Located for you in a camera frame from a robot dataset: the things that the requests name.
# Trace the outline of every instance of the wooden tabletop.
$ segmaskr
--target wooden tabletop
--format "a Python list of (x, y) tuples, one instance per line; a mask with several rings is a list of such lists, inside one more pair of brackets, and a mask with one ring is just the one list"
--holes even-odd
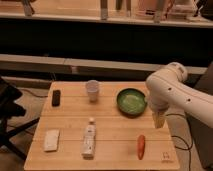
[[(89, 102), (85, 82), (54, 82), (43, 107), (24, 169), (30, 170), (178, 170), (179, 162), (167, 123), (155, 129), (151, 110), (129, 119), (116, 105), (124, 88), (147, 94), (143, 82), (100, 82), (96, 103)], [(51, 106), (52, 90), (61, 90), (61, 104)], [(82, 158), (85, 127), (95, 118), (96, 146), (93, 160)], [(57, 152), (43, 151), (45, 132), (59, 129)], [(137, 138), (145, 135), (143, 160), (137, 157)]]

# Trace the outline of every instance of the white bottle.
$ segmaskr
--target white bottle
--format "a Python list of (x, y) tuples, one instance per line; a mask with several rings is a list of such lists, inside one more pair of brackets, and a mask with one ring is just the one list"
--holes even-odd
[(94, 118), (90, 118), (89, 125), (84, 132), (83, 151), (82, 156), (84, 158), (94, 158), (95, 151), (95, 121)]

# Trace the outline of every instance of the white cup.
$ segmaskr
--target white cup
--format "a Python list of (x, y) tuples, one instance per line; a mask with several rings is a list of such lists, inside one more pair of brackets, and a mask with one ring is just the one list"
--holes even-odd
[(91, 102), (97, 101), (99, 95), (99, 82), (96, 80), (87, 81), (86, 91)]

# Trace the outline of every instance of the cable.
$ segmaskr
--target cable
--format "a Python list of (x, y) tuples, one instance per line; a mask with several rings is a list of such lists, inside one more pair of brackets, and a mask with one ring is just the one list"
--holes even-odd
[[(9, 125), (9, 124), (7, 124), (7, 126), (8, 126), (8, 127), (11, 127), (11, 128), (18, 128), (18, 127), (16, 127), (16, 126)], [(34, 136), (34, 134), (33, 134), (32, 132), (30, 132), (30, 131), (24, 130), (24, 132), (26, 132), (26, 133), (29, 134), (29, 135)]]
[[(185, 115), (181, 115), (181, 114), (167, 114), (166, 116), (179, 116), (179, 117), (182, 117), (184, 118), (185, 120), (187, 120), (186, 116)], [(194, 144), (194, 141), (193, 141), (193, 138), (192, 138), (192, 135), (191, 135), (191, 125), (190, 123), (188, 122), (188, 125), (189, 125), (189, 134), (190, 134), (190, 137), (191, 137), (191, 145), (189, 146), (189, 144), (186, 142), (186, 140), (184, 140), (182, 137), (180, 136), (176, 136), (176, 135), (173, 135), (172, 137), (174, 138), (179, 138), (180, 140), (182, 140), (184, 142), (184, 144), (187, 146), (187, 148), (182, 148), (182, 147), (178, 147), (178, 146), (175, 146), (175, 148), (179, 149), (179, 150), (183, 150), (183, 151), (189, 151), (189, 171), (191, 171), (191, 149), (193, 147), (193, 144)]]
[(179, 136), (176, 136), (176, 135), (173, 135), (172, 137), (174, 138), (179, 138), (180, 140), (182, 140), (184, 142), (184, 144), (187, 146), (187, 148), (181, 148), (181, 147), (178, 147), (178, 146), (175, 146), (175, 148), (179, 149), (179, 150), (183, 150), (183, 151), (189, 151), (189, 171), (191, 171), (191, 160), (192, 160), (192, 154), (191, 154), (191, 150), (190, 150), (190, 147), (189, 147), (189, 144), (186, 142), (186, 140), (184, 140), (183, 138), (179, 137)]
[[(179, 117), (182, 117), (185, 120), (187, 120), (185, 115), (181, 115), (181, 114), (177, 114), (177, 113), (167, 114), (166, 116), (179, 116)], [(189, 150), (191, 150), (193, 145), (194, 145), (194, 141), (193, 141), (193, 137), (192, 137), (192, 134), (191, 134), (191, 124), (190, 124), (190, 122), (187, 122), (187, 123), (188, 123), (188, 126), (189, 126), (189, 134), (190, 134), (190, 137), (191, 137), (191, 145), (189, 146)]]
[(46, 98), (46, 97), (47, 97), (47, 96), (40, 96), (40, 95), (37, 95), (37, 94), (33, 93), (32, 91), (30, 91), (30, 90), (28, 90), (28, 89), (19, 88), (19, 90), (28, 92), (28, 93), (30, 93), (31, 95), (33, 95), (34, 97), (37, 97), (37, 98)]

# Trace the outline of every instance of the gray floor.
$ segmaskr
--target gray floor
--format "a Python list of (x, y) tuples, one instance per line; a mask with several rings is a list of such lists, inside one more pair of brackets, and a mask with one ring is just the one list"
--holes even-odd
[[(44, 89), (29, 89), (38, 95), (47, 95), (48, 90)], [(43, 103), (45, 98), (36, 98), (29, 94), (26, 91), (23, 91), (23, 96), (17, 101), (17, 103), (21, 104), (25, 109), (27, 109), (27, 113), (24, 117), (13, 117), (9, 124), (11, 126), (18, 126), (27, 121), (30, 121), (34, 118), (37, 118), (42, 110)], [(167, 113), (180, 113), (183, 114), (183, 111), (177, 109), (175, 107), (170, 108)], [(167, 118), (168, 124), (170, 127), (170, 131), (172, 135), (178, 135), (184, 138), (187, 142), (190, 142), (190, 135), (188, 131), (188, 125), (185, 120), (171, 116)], [(28, 131), (33, 133), (35, 131), (36, 126), (30, 128)], [(185, 145), (178, 139), (174, 138), (174, 144), (176, 146), (180, 146), (186, 148)], [(21, 133), (15, 138), (12, 139), (14, 144), (16, 144), (23, 152), (27, 153), (32, 141), (32, 135), (28, 133)], [(177, 155), (180, 161), (180, 171), (188, 171), (189, 165), (189, 153), (187, 151), (176, 150)], [(24, 162), (20, 160), (17, 156), (12, 154), (7, 148), (2, 147), (0, 149), (0, 171), (22, 171)], [(198, 154), (195, 149), (195, 146), (192, 149), (192, 162), (191, 162), (191, 171), (203, 171), (200, 161), (198, 159)]]

